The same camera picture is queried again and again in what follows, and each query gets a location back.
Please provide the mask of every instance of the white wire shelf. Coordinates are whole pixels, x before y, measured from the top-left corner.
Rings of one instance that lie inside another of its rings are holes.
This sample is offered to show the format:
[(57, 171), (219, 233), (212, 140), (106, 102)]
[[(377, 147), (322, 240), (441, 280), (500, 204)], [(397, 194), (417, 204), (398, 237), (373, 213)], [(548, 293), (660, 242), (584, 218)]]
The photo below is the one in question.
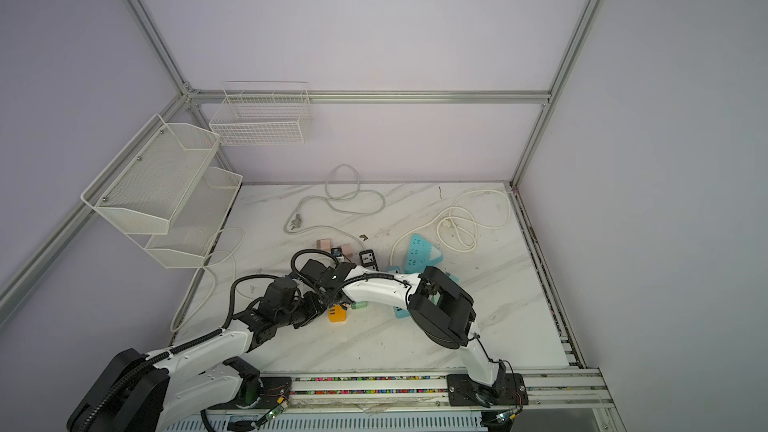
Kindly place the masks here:
[(215, 132), (163, 122), (95, 203), (81, 198), (123, 234), (168, 234), (219, 143)]
[(222, 87), (224, 101), (210, 121), (222, 145), (303, 144), (306, 140), (312, 111), (305, 82), (222, 82)]
[(243, 177), (208, 167), (168, 234), (152, 235), (144, 250), (166, 268), (198, 268), (224, 224)]

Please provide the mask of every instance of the gray wall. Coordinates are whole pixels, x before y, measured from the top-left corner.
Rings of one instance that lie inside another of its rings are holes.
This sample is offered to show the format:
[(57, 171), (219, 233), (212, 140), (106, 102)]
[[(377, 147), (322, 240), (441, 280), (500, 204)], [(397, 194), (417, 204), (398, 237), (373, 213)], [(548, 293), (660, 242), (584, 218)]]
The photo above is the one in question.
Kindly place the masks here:
[(630, 431), (764, 430), (768, 0), (607, 0), (522, 194)]
[[(120, 0), (0, 0), (0, 16), (3, 283), (174, 89)], [(102, 219), (84, 229), (0, 334), (0, 428), (62, 430), (114, 354), (167, 343), (189, 276)]]

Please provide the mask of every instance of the robotic arm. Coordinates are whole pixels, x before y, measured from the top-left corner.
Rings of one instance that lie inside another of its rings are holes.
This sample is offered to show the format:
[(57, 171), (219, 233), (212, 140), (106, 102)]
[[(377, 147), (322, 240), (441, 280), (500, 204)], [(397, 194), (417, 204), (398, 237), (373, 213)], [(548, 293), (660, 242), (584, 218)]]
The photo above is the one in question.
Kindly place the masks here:
[[(312, 291), (302, 294), (297, 281)], [(479, 342), (472, 297), (439, 269), (427, 267), (415, 277), (309, 260), (301, 271), (293, 268), (291, 275), (275, 278), (263, 297), (231, 315), (217, 331), (171, 349), (148, 354), (129, 349), (115, 356), (72, 413), (67, 428), (155, 432), (237, 397), (248, 405), (264, 386), (260, 372), (240, 358), (242, 354), (270, 340), (280, 327), (303, 327), (333, 304), (362, 301), (407, 308), (430, 340), (455, 349), (467, 375), (454, 377), (464, 378), (462, 396), (469, 404), (523, 406), (523, 398), (513, 391), (518, 400), (510, 402), (506, 391), (517, 387), (519, 376), (506, 374), (501, 361), (491, 360)]]

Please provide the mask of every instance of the metal frame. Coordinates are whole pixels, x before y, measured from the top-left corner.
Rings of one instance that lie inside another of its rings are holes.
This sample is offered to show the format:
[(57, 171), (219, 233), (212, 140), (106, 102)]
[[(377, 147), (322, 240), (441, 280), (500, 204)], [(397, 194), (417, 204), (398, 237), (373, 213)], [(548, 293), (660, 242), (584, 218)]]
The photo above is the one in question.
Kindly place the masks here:
[[(144, 38), (148, 42), (153, 54), (158, 58), (160, 64), (164, 68), (168, 77), (174, 84), (174, 87), (178, 91), (178, 96), (174, 98), (160, 113), (164, 120), (171, 120), (179, 111), (186, 107), (186, 110), (191, 114), (193, 119), (197, 122), (198, 126), (203, 128), (209, 128), (204, 114), (201, 110), (201, 105), (205, 103), (220, 102), (224, 99), (224, 92), (219, 91), (198, 91), (193, 88), (184, 78), (183, 74), (178, 68), (178, 64), (173, 58), (173, 55), (168, 48), (168, 45), (164, 42), (162, 35), (152, 16), (149, 9), (143, 2), (143, 0), (122, 0), (129, 13), (136, 22), (140, 32), (144, 35)], [(552, 277), (547, 269), (546, 261), (542, 254), (541, 248), (538, 244), (538, 240), (534, 234), (531, 226), (528, 214), (522, 203), (522, 197), (520, 196), (517, 186), (523, 178), (526, 168), (531, 161), (533, 153), (539, 144), (544, 134), (544, 129), (552, 118), (552, 113), (559, 101), (562, 94), (562, 90), (568, 81), (568, 78), (574, 68), (574, 64), (581, 52), (590, 28), (594, 24), (594, 19), (599, 11), (600, 5), (604, 0), (587, 0), (586, 5), (582, 11), (581, 17), (574, 29), (574, 33), (571, 37), (571, 41), (568, 44), (568, 48), (565, 51), (562, 62), (558, 68), (558, 72), (552, 82), (550, 91), (516, 91), (516, 90), (496, 90), (496, 91), (313, 91), (310, 92), (310, 100), (314, 103), (531, 103), (541, 104), (542, 110), (539, 113), (536, 124), (532, 130), (530, 137), (526, 143), (523, 155), (514, 171), (514, 175), (510, 182), (510, 189), (508, 190), (510, 198), (514, 205), (515, 215), (523, 231), (524, 238), (531, 250), (532, 260), (536, 266), (537, 273), (539, 275), (542, 288), (550, 307), (553, 312), (553, 317), (558, 330), (561, 332), (561, 338), (565, 345), (570, 344), (572, 347), (572, 355), (577, 366), (580, 368), (571, 368), (567, 370), (548, 370), (541, 372), (542, 377), (547, 375), (552, 377), (553, 374), (562, 376), (565, 382), (571, 379), (583, 378), (585, 374), (592, 374), (594, 377), (600, 378), (599, 370), (584, 369), (584, 360), (581, 355), (581, 351), (578, 348), (576, 341), (574, 340), (571, 327), (568, 322), (568, 318), (563, 311), (560, 297), (552, 281)], [(124, 167), (124, 162), (133, 156), (133, 153), (137, 151), (143, 142), (145, 142), (151, 134), (154, 132), (152, 127), (142, 129), (123, 149), (120, 155), (115, 158), (110, 164), (113, 172), (117, 173)], [(216, 155), (222, 168), (226, 170), (234, 171), (228, 158), (226, 158), (223, 152), (219, 152)], [(104, 180), (102, 186), (106, 187), (109, 184), (107, 178)], [(75, 206), (66, 219), (56, 227), (53, 233), (46, 239), (46, 241), (40, 246), (40, 248), (30, 257), (30, 259), (24, 264), (14, 278), (3, 285), (0, 289), (0, 330), (11, 319), (15, 312), (23, 305), (26, 298), (34, 292), (40, 281), (45, 276), (47, 270), (50, 269), (56, 258), (62, 253), (67, 244), (70, 243), (72, 238), (82, 229), (87, 223), (90, 217), (93, 215), (90, 207), (87, 207), (84, 203), (79, 203)], [(201, 278), (200, 270), (194, 276), (193, 281), (199, 283)], [(535, 371), (528, 371), (526, 375), (536, 374)], [(571, 386), (563, 385), (565, 389), (572, 394), (580, 395), (581, 392), (572, 389)], [(542, 399), (535, 398), (535, 393), (531, 392), (535, 404), (532, 407), (545, 406), (544, 402), (539, 402)], [(568, 402), (569, 400), (576, 400), (578, 398), (565, 399), (566, 404), (558, 404), (558, 407), (590, 407), (595, 409), (598, 422), (603, 425), (606, 430), (616, 430), (617, 432), (624, 432), (624, 426), (622, 425), (618, 412), (615, 406), (605, 406), (608, 402), (604, 402), (604, 406), (600, 407), (594, 404), (582, 404), (578, 405), (577, 402)]]

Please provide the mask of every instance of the marble tabletop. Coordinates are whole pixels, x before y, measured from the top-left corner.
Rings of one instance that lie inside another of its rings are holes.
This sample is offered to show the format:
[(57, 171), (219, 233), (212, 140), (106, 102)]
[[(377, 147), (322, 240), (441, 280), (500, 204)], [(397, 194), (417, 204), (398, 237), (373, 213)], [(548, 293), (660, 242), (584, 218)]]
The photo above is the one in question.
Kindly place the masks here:
[[(330, 210), (322, 201), (302, 207), (302, 226), (330, 225), (355, 236), (365, 235), (365, 246), (376, 254), (381, 270), (389, 265), (389, 249), (398, 237), (431, 220), (450, 206), (459, 194), (481, 188), (504, 191), (501, 182), (363, 184), (386, 197), (386, 207), (374, 216), (349, 216)], [(352, 185), (331, 185), (338, 196), (353, 190)], [(351, 243), (349, 238), (328, 230), (301, 235), (283, 233), (283, 223), (307, 195), (324, 195), (322, 185), (243, 186), (232, 207), (227, 227), (245, 231), (234, 254), (237, 276), (253, 273), (286, 274), (291, 256), (302, 248), (314, 248), (319, 238), (331, 238), (333, 245)], [(339, 208), (370, 211), (380, 198), (361, 194)], [(504, 197), (485, 193), (464, 197), (459, 205), (472, 211), (480, 223), (498, 225), (506, 218)], [(439, 246), (434, 226), (419, 233)], [(448, 243), (451, 232), (443, 233)], [(237, 231), (223, 232), (216, 250), (231, 250), (239, 240)], [(402, 265), (408, 240), (400, 242), (395, 264)], [(355, 255), (360, 246), (352, 244)], [(504, 358), (514, 368), (563, 368), (568, 366), (552, 315), (538, 281), (528, 248), (514, 216), (508, 226), (478, 230), (474, 252), (458, 253), (441, 247), (443, 261), (437, 265), (458, 277), (459, 285), (475, 299), (482, 342), (491, 356)], [(218, 260), (226, 254), (214, 256)], [(310, 256), (298, 261), (299, 269)], [(232, 282), (231, 260), (211, 270), (217, 285), (209, 301), (180, 330), (176, 341), (184, 342), (221, 325), (226, 315)], [(257, 279), (240, 286), (244, 294), (259, 297), (269, 280)], [(194, 310), (210, 289), (209, 275), (203, 278), (189, 310)], [(237, 296), (235, 311), (249, 302)], [(276, 336), (244, 356), (262, 371), (340, 372), (365, 370), (442, 370), (460, 368), (453, 350), (430, 341), (410, 318), (398, 319), (392, 307), (369, 304), (349, 310), (347, 320), (331, 323), (327, 314), (304, 328), (281, 328)]]

